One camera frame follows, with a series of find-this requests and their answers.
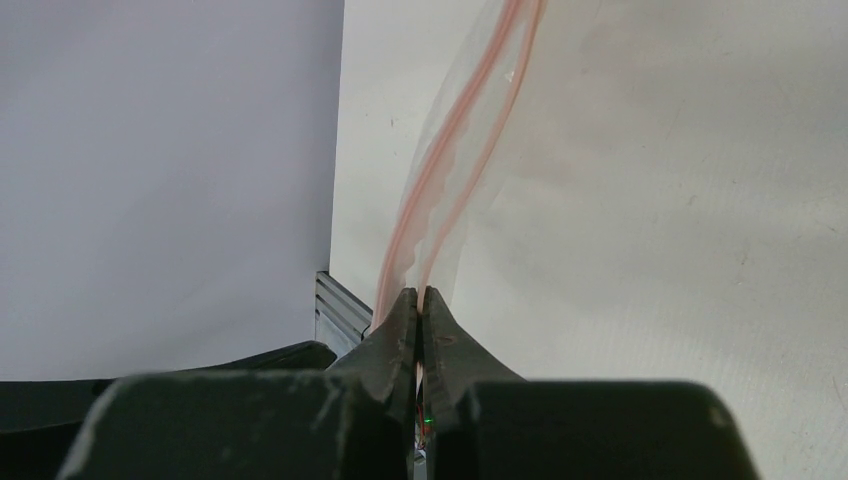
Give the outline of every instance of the gray backdrop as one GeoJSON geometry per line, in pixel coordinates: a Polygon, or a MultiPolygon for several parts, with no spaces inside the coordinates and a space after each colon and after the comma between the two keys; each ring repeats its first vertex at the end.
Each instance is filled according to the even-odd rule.
{"type": "Polygon", "coordinates": [[[313,336],[343,2],[0,2],[0,380],[313,336]]]}

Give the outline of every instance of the transparent plastic bag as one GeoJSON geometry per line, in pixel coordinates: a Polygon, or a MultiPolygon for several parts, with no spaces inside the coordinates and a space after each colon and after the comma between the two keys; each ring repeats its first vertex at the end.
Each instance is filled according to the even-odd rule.
{"type": "Polygon", "coordinates": [[[454,62],[413,160],[380,273],[375,328],[408,285],[435,281],[450,298],[463,215],[472,197],[485,198],[497,183],[490,180],[486,188],[484,173],[497,175],[489,160],[521,87],[543,10],[542,0],[488,2],[454,62]]]}
{"type": "Polygon", "coordinates": [[[765,478],[848,478],[846,25],[842,0],[490,1],[375,324],[405,285],[455,289],[525,376],[703,382],[765,478]]]}

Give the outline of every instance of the black plastic part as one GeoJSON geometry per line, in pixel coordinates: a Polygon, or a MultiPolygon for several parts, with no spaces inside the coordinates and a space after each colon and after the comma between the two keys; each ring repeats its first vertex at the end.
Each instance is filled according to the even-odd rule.
{"type": "Polygon", "coordinates": [[[386,448],[382,406],[345,375],[188,372],[129,378],[111,387],[92,413],[60,478],[403,475],[399,461],[371,461],[386,448]]]}
{"type": "Polygon", "coordinates": [[[730,412],[691,383],[482,383],[462,416],[481,480],[757,478],[730,412]]]}
{"type": "Polygon", "coordinates": [[[433,480],[755,479],[731,414],[682,382],[527,382],[427,289],[327,372],[122,380],[64,478],[410,478],[416,365],[433,480]]]}
{"type": "Polygon", "coordinates": [[[431,422],[426,442],[428,478],[477,478],[473,426],[461,418],[457,407],[477,382],[523,383],[523,379],[456,323],[441,294],[433,288],[425,293],[421,336],[424,412],[431,422]]]}
{"type": "MultiPolygon", "coordinates": [[[[309,341],[196,370],[323,370],[335,359],[309,341]]],[[[0,478],[54,478],[86,413],[113,382],[0,382],[0,478]]]]}

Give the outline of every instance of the plastic bag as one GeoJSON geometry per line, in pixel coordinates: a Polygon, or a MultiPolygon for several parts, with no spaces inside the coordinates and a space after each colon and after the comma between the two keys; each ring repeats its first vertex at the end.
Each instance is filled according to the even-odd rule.
{"type": "Polygon", "coordinates": [[[442,295],[450,298],[462,248],[462,216],[472,197],[487,191],[484,172],[496,175],[489,160],[521,88],[544,4],[488,2],[454,62],[413,160],[380,273],[375,327],[407,285],[419,287],[419,309],[420,287],[433,283],[431,277],[439,279],[442,295]]]}
{"type": "Polygon", "coordinates": [[[456,282],[457,318],[525,376],[703,382],[765,478],[848,477],[846,25],[841,0],[489,2],[375,323],[402,286],[456,282]]]}

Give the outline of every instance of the white surface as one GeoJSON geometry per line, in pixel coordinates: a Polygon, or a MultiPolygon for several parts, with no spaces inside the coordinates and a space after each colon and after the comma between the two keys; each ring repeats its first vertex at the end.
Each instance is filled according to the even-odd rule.
{"type": "Polygon", "coordinates": [[[0,2],[0,379],[311,338],[342,2],[0,2]]]}
{"type": "MultiPolygon", "coordinates": [[[[479,8],[417,3],[346,10],[331,271],[367,302],[479,8]]],[[[848,477],[844,2],[548,13],[566,4],[499,153],[521,167],[471,226],[456,317],[525,376],[706,383],[765,478],[848,477]]]]}

